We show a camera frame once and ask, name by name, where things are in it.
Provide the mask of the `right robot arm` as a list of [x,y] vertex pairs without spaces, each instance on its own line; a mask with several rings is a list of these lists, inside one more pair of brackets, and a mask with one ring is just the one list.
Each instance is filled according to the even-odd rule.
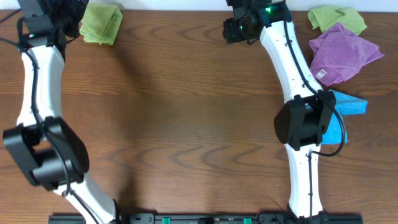
[[318,158],[333,108],[310,72],[285,2],[226,0],[233,17],[224,21],[227,43],[258,41],[269,54],[279,78],[284,105],[274,118],[275,133],[285,146],[290,169],[290,211],[311,219],[323,211],[318,191]]

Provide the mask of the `light green cloth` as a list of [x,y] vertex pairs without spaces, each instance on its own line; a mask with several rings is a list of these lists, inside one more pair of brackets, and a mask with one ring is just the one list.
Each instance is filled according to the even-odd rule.
[[85,42],[113,45],[122,19],[117,5],[89,2],[81,20],[80,34]]

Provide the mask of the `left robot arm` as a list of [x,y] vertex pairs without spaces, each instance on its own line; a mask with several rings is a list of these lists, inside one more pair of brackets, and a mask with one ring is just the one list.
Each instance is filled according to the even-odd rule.
[[114,199],[89,172],[88,151],[62,115],[66,46],[79,36],[86,1],[19,1],[18,49],[25,71],[16,126],[2,140],[27,181],[56,193],[79,212],[70,223],[121,223]]

